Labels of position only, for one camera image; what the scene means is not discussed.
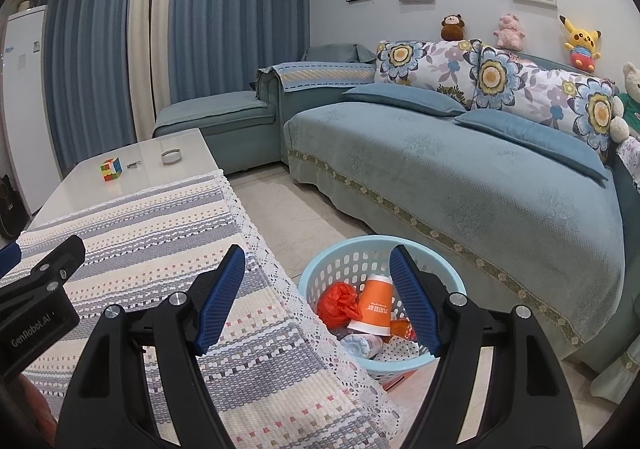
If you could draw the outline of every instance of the brown monkey plush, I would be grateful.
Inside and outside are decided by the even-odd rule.
[[[442,32],[440,36],[445,41],[462,41],[465,38],[465,31],[463,27],[465,22],[462,21],[462,16],[449,15],[442,20]]]

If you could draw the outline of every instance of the yellow plush toy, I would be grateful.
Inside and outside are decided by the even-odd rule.
[[[582,70],[592,74],[596,69],[596,60],[601,55],[596,51],[596,42],[602,35],[599,30],[588,32],[583,28],[575,28],[564,16],[560,16],[560,21],[571,34],[569,43],[564,43],[564,47],[571,52],[571,64]]]

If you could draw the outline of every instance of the tile floor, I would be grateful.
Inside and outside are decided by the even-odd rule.
[[[231,175],[229,180],[252,222],[294,281],[306,264],[326,247],[372,232],[365,223],[335,209],[315,187],[293,183],[283,164]],[[409,422],[420,407],[435,368],[436,364],[421,368],[391,391],[396,403],[406,409]],[[491,350],[483,349],[460,441],[472,437],[478,429],[490,368]],[[590,381],[582,368],[562,363],[562,371],[574,397],[582,437],[587,443],[607,421],[615,405],[589,394]],[[393,446],[399,447],[401,442],[396,439]]]

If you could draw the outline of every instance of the rubik's cube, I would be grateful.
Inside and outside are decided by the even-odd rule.
[[[110,158],[105,160],[100,166],[100,171],[102,171],[102,177],[105,182],[116,179],[122,174],[120,158]]]

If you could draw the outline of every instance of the blue curtain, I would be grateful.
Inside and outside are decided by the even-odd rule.
[[[60,167],[135,142],[127,69],[129,0],[47,5],[44,90]]]
[[[256,68],[298,61],[308,0],[170,0],[171,103],[248,90]]]

